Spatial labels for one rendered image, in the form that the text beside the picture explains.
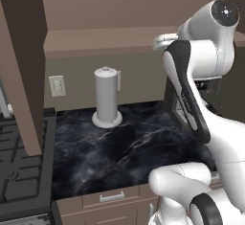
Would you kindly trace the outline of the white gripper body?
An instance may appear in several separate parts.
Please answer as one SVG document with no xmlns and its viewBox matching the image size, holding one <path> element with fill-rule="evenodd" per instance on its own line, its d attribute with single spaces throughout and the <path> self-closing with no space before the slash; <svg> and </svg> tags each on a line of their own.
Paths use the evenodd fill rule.
<svg viewBox="0 0 245 225">
<path fill-rule="evenodd" d="M 154 51 L 164 51 L 168 45 L 178 39 L 178 34 L 161 34 L 156 36 L 152 42 L 152 49 Z"/>
</svg>

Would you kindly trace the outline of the brown open cabinet door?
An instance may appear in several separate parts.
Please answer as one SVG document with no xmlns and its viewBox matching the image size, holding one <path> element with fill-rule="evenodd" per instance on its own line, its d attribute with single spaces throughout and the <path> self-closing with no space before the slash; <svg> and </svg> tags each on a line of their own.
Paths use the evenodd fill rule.
<svg viewBox="0 0 245 225">
<path fill-rule="evenodd" d="M 42 152 L 47 32 L 43 0 L 0 0 L 0 79 L 30 156 Z"/>
</svg>

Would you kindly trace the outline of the brown base cabinet door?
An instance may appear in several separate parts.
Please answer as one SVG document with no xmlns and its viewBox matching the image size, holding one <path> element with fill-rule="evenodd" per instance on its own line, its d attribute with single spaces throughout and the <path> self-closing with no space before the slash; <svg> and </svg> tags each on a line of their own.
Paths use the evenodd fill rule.
<svg viewBox="0 0 245 225">
<path fill-rule="evenodd" d="M 78 197 L 57 201 L 62 225 L 147 225 L 150 205 L 156 211 L 157 204 L 158 197 L 89 208 L 83 208 Z"/>
</svg>

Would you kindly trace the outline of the white paper towel holder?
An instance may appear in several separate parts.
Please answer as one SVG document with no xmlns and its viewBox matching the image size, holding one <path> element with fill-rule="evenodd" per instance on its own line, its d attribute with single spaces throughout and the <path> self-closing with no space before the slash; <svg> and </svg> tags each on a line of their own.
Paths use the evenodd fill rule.
<svg viewBox="0 0 245 225">
<path fill-rule="evenodd" d="M 123 116 L 118 110 L 118 71 L 103 66 L 94 72 L 97 110 L 92 117 L 94 125 L 112 128 L 119 125 Z"/>
</svg>

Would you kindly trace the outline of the white grey object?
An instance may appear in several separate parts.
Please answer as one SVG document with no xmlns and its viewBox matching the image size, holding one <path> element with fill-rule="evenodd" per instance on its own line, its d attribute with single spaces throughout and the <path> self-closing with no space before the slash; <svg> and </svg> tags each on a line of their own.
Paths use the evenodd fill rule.
<svg viewBox="0 0 245 225">
<path fill-rule="evenodd" d="M 4 117 L 11 118 L 13 116 L 13 110 L 11 104 L 8 102 L 7 94 L 5 93 L 4 85 L 0 79 L 0 111 Z"/>
</svg>

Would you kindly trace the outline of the brown drawer front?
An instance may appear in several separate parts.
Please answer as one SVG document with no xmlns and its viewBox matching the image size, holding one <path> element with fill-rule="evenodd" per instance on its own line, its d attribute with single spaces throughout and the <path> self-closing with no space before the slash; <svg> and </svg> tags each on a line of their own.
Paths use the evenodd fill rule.
<svg viewBox="0 0 245 225">
<path fill-rule="evenodd" d="M 125 198 L 100 203 L 100 195 L 101 194 L 103 196 L 109 196 L 109 195 L 119 194 L 121 191 L 124 192 Z M 97 193 L 92 193 L 92 194 L 86 194 L 86 195 L 82 196 L 82 204 L 83 204 L 84 208 L 89 208 L 89 207 L 92 207 L 95 205 L 109 204 L 111 202 L 117 202 L 117 201 L 121 201 L 121 200 L 125 201 L 125 200 L 131 199 L 131 198 L 138 197 L 139 191 L 140 191 L 140 189 L 138 186 L 133 186 L 133 187 L 121 188 L 121 189 L 116 189 L 116 190 L 111 190 L 111 191 L 102 191 L 102 192 L 97 192 Z"/>
</svg>

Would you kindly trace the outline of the black gas stove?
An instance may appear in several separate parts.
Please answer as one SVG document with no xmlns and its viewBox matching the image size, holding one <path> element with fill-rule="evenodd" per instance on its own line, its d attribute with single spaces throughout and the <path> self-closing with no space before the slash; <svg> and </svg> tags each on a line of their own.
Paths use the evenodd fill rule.
<svg viewBox="0 0 245 225">
<path fill-rule="evenodd" d="M 56 225 L 52 175 L 56 112 L 43 113 L 43 153 L 29 156 L 15 117 L 0 116 L 0 225 Z"/>
</svg>

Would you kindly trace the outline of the brown wall cabinet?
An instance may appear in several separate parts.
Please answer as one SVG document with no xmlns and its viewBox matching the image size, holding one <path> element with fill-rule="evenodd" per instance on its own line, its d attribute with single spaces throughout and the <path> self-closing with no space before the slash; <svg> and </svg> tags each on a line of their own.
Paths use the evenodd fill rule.
<svg viewBox="0 0 245 225">
<path fill-rule="evenodd" d="M 149 51 L 212 0 L 43 0 L 47 58 Z"/>
</svg>

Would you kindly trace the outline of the white wall outlet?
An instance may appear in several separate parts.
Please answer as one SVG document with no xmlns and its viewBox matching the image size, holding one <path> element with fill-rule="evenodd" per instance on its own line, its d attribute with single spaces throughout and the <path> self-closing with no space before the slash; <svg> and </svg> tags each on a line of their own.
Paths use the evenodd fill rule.
<svg viewBox="0 0 245 225">
<path fill-rule="evenodd" d="M 66 95 L 64 76 L 50 76 L 49 82 L 53 97 L 63 97 Z"/>
</svg>

